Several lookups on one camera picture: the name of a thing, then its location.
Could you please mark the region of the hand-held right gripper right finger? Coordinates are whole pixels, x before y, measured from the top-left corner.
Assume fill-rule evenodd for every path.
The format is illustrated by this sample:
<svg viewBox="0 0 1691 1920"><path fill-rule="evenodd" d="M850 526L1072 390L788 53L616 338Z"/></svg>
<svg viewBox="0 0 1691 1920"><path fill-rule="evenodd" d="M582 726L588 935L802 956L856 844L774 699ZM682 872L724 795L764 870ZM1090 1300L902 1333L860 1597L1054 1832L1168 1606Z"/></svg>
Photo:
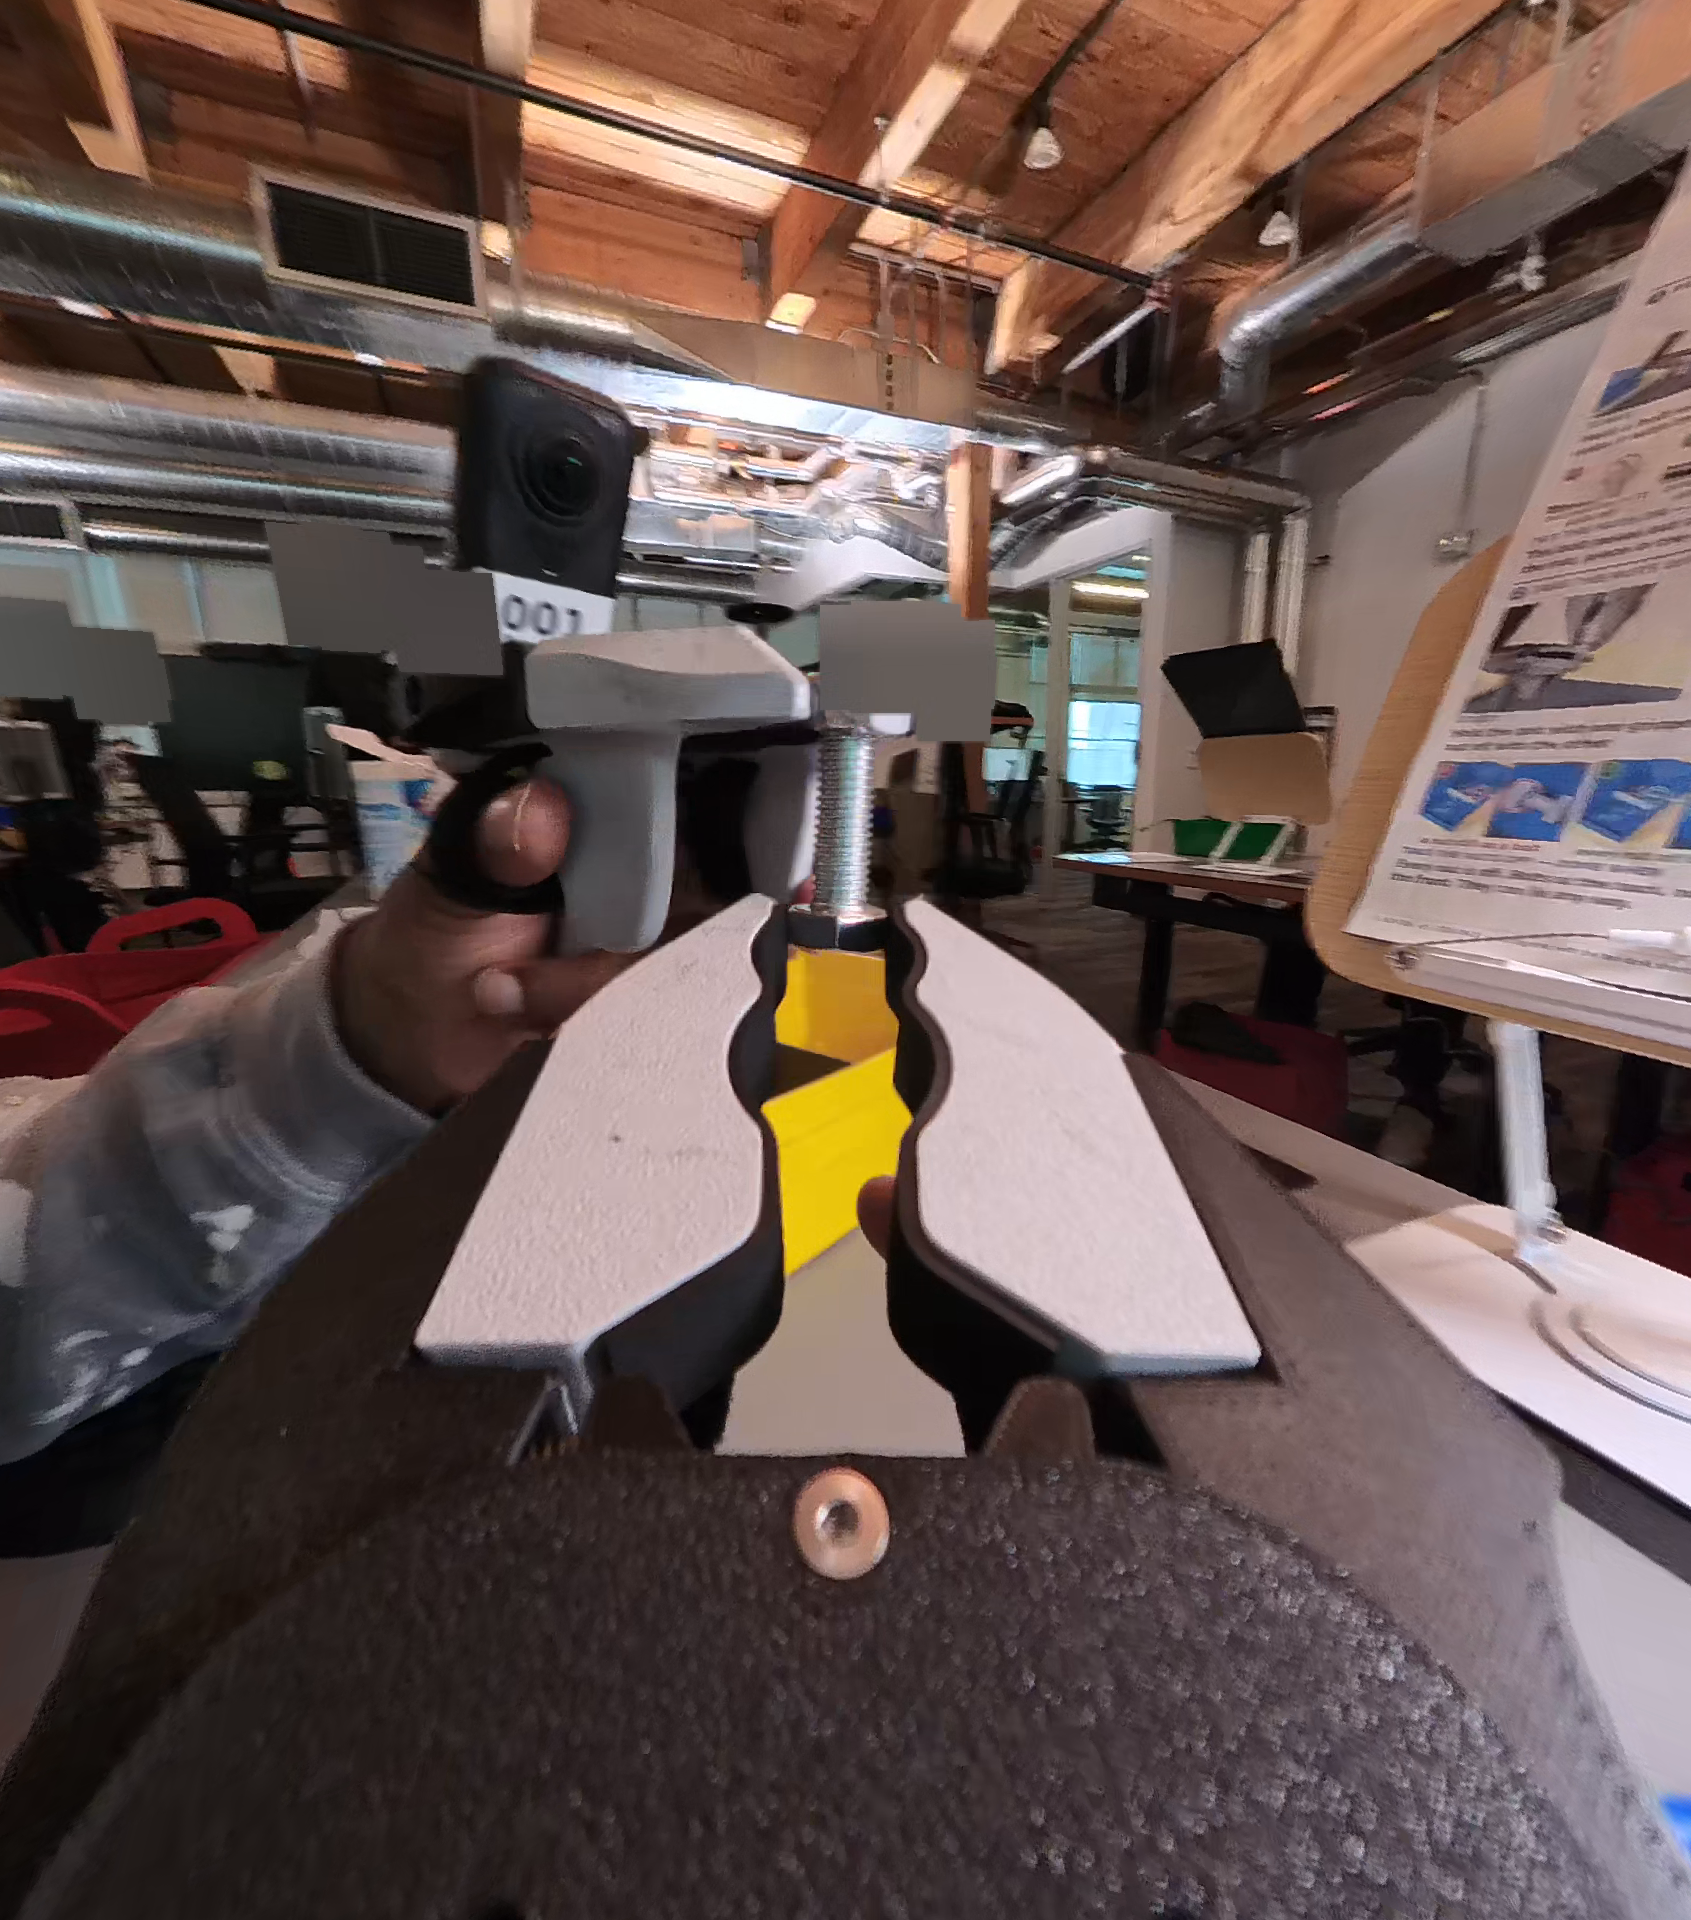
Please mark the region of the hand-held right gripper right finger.
<svg viewBox="0 0 1691 1920"><path fill-rule="evenodd" d="M886 946L908 1129L888 1324L982 1449L1028 1380L1090 1404L1246 1380L1264 1346L1128 1053L1062 989L928 901Z"/></svg>

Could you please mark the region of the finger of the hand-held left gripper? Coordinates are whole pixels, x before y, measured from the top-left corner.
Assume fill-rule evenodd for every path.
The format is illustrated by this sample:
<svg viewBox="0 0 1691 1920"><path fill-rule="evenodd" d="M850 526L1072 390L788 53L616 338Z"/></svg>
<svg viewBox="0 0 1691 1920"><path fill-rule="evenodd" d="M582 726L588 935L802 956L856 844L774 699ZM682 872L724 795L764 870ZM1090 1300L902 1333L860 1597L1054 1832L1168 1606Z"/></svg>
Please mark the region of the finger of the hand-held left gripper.
<svg viewBox="0 0 1691 1920"><path fill-rule="evenodd" d="M552 636L524 665L528 717L548 746L544 774L566 795L562 864L566 954L634 954L670 915L682 757L696 771L736 762L736 798L714 806L714 851L694 854L712 889L748 894L744 749L812 722L808 679L744 626Z"/></svg>
<svg viewBox="0 0 1691 1920"><path fill-rule="evenodd" d="M818 749L808 722L768 731L744 749L752 781L744 795L748 892L790 904L812 879L818 814Z"/></svg>

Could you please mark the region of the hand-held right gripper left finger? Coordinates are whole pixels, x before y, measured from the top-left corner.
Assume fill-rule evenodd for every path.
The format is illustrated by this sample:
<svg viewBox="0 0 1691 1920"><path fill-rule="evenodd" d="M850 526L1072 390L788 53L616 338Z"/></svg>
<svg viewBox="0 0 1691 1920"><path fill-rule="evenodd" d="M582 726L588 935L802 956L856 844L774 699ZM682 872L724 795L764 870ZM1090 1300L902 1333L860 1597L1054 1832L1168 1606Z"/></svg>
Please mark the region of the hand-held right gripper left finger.
<svg viewBox="0 0 1691 1920"><path fill-rule="evenodd" d="M776 1330L784 913L750 894L604 987L552 1042L416 1333L436 1366L608 1380L694 1422Z"/></svg>

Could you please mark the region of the silver hex bolt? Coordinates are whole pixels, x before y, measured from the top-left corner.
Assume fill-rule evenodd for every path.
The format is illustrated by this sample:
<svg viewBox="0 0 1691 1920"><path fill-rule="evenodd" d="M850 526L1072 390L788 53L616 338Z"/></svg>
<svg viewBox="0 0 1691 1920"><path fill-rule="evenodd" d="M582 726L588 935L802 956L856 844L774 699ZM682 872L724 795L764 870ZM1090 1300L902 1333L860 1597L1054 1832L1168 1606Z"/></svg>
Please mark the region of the silver hex bolt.
<svg viewBox="0 0 1691 1920"><path fill-rule="evenodd" d="M810 903L874 904L876 735L868 720L828 728L816 757Z"/></svg>

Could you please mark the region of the yellow plastic bin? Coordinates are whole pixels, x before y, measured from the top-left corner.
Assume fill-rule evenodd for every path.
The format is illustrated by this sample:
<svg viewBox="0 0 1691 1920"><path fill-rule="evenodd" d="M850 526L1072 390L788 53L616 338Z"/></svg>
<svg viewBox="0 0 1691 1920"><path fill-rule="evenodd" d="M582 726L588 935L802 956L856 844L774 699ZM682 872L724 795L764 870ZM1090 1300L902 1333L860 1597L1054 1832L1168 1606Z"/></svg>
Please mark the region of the yellow plastic bin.
<svg viewBox="0 0 1691 1920"><path fill-rule="evenodd" d="M898 1020L884 961L794 951L776 1017L784 1266L798 1273L858 1228L858 1193L898 1171L910 1114L894 1087Z"/></svg>

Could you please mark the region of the silver duct elbow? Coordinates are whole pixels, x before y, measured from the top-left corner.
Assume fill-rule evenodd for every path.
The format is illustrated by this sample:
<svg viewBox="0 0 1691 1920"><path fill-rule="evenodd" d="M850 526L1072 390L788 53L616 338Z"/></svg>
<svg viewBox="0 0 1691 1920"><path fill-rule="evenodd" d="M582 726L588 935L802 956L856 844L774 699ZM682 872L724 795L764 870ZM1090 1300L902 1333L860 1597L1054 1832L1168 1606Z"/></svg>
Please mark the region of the silver duct elbow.
<svg viewBox="0 0 1691 1920"><path fill-rule="evenodd" d="M1384 291L1418 257L1418 220L1400 208L1342 234L1250 294L1216 334L1220 414L1236 418L1256 410L1268 390L1274 358L1292 340Z"/></svg>

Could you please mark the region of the person's left hand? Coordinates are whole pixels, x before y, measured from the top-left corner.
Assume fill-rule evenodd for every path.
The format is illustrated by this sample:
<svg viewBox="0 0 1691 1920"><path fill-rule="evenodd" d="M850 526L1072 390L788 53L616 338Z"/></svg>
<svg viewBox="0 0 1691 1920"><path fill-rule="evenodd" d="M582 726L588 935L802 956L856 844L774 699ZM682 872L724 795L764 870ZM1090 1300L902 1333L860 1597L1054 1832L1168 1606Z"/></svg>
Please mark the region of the person's left hand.
<svg viewBox="0 0 1691 1920"><path fill-rule="evenodd" d="M634 963L562 954L560 939L556 918L486 915L448 899L424 851L332 951L338 1039L386 1094L438 1117Z"/></svg>

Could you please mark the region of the black office chair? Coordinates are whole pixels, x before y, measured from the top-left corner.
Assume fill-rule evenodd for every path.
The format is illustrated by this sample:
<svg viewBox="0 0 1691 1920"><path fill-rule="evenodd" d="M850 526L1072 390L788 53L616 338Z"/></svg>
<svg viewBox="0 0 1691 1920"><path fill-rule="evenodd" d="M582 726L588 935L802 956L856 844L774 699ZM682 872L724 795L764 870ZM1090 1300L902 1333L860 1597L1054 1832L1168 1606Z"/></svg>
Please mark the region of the black office chair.
<svg viewBox="0 0 1691 1920"><path fill-rule="evenodd" d="M1032 757L1030 777L1006 781L1002 796L988 796L982 773L976 743L938 746L942 820L930 892L938 906L972 918L988 903L1024 899L1032 887L1030 814L1042 796L1044 757Z"/></svg>

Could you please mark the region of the ceiling air vent grille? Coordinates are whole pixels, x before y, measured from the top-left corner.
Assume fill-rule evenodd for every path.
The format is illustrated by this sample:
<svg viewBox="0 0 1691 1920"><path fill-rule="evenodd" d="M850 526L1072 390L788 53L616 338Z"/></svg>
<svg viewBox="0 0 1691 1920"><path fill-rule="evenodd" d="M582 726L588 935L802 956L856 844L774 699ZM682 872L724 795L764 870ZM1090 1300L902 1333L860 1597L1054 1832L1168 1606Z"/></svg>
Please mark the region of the ceiling air vent grille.
<svg viewBox="0 0 1691 1920"><path fill-rule="evenodd" d="M270 283L440 316L490 314L472 219L266 169L252 173L248 199Z"/></svg>

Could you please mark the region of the white wipes canister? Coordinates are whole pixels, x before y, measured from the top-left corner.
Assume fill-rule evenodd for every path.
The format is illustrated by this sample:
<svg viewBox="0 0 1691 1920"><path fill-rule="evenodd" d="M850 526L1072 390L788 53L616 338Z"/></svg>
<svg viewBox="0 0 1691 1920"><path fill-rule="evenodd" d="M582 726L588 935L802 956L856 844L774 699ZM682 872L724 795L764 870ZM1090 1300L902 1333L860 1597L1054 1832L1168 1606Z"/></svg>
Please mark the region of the white wipes canister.
<svg viewBox="0 0 1691 1920"><path fill-rule="evenodd" d="M424 851L432 817L454 781L426 755L364 737L348 750L364 879L372 901L382 901Z"/></svg>

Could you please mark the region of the wooden-edged office desk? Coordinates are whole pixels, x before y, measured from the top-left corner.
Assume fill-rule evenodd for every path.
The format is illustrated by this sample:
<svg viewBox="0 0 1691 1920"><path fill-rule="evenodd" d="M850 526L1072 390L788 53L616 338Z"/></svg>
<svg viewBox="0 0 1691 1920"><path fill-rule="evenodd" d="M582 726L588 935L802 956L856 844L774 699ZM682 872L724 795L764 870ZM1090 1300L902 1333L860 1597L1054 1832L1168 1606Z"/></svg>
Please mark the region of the wooden-edged office desk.
<svg viewBox="0 0 1691 1920"><path fill-rule="evenodd" d="M1170 1024L1176 935L1228 935L1264 949L1258 1020L1314 1031L1330 976L1306 929L1306 863L1238 863L1162 852L1074 852L1054 869L1088 875L1092 903L1144 926L1134 1034L1152 1050Z"/></svg>

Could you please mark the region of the white document stand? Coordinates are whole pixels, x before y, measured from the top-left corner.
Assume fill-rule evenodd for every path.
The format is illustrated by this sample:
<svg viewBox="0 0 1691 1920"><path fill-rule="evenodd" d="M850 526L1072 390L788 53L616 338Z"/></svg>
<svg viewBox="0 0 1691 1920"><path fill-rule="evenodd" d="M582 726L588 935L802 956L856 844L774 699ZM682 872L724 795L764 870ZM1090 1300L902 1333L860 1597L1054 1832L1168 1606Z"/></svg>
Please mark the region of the white document stand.
<svg viewBox="0 0 1691 1920"><path fill-rule="evenodd" d="M1516 1412L1691 1517L1691 1277L1572 1232L1548 1184L1538 1034L1691 1064L1691 997L1564 952L1362 940L1388 987L1484 1012L1512 1042L1510 1206L1460 1203L1352 1253Z"/></svg>

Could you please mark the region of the wooden document board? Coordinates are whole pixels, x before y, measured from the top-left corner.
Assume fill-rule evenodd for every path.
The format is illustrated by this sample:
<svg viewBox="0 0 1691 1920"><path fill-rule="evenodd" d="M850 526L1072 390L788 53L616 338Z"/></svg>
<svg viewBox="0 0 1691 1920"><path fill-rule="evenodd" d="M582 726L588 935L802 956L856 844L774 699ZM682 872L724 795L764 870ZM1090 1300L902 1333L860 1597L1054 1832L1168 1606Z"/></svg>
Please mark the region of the wooden document board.
<svg viewBox="0 0 1691 1920"><path fill-rule="evenodd" d="M1500 1020L1578 1044L1626 1053L1657 1064L1691 1068L1691 1041L1677 1033L1633 1033L1608 1020L1574 1020L1564 1012L1500 1004L1478 994L1426 989L1420 969L1394 965L1392 940L1350 930L1412 764L1434 731L1458 659L1504 565L1510 538L1482 548L1432 597L1408 643L1362 762L1336 809L1332 840L1320 856L1304 910L1308 939L1332 975L1380 994L1432 1000L1484 1020Z"/></svg>

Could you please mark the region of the printed instruction sheet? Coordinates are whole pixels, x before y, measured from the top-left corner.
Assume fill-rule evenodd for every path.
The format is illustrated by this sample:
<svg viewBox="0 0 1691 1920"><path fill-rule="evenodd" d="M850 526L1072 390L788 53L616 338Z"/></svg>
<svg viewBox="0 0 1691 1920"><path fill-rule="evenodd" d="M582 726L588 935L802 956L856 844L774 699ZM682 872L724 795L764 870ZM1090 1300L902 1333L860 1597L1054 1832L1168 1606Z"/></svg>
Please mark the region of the printed instruction sheet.
<svg viewBox="0 0 1691 1920"><path fill-rule="evenodd" d="M1691 956L1691 150L1352 929Z"/></svg>

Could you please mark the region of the metal wall conduit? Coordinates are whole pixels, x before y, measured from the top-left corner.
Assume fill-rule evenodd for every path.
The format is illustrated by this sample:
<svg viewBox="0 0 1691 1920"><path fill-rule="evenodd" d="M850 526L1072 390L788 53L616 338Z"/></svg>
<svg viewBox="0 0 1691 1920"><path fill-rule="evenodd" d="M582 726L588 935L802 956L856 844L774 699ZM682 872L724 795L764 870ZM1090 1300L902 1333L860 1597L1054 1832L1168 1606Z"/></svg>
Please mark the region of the metal wall conduit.
<svg viewBox="0 0 1691 1920"><path fill-rule="evenodd" d="M1480 466L1482 466L1482 442L1486 434L1484 420L1484 398L1480 393L1476 396L1476 408L1472 414L1472 424L1468 431L1464 462L1460 471L1458 498L1448 525L1434 538L1434 559L1440 565L1462 565L1474 555L1478 540L1478 489L1480 489Z"/></svg>

